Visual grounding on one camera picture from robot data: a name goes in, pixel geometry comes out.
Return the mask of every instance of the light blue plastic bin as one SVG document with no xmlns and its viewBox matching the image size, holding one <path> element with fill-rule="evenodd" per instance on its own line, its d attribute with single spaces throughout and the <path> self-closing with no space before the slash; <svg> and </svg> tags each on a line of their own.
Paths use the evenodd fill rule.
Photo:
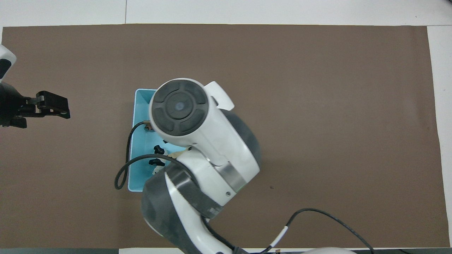
<svg viewBox="0 0 452 254">
<path fill-rule="evenodd" d="M 135 91 L 135 104 L 133 106 L 133 124 L 149 120 L 149 102 L 155 89 L 138 89 Z M 146 131 L 144 125 L 139 126 L 132 135 L 130 159 L 144 154 L 153 154 L 154 146 L 160 145 L 168 154 L 182 151 L 185 148 L 164 143 L 163 139 L 154 131 Z M 155 166 L 149 165 L 150 159 L 139 160 L 129 167 L 128 189 L 132 192 L 142 192 L 144 183 L 152 177 Z"/>
</svg>

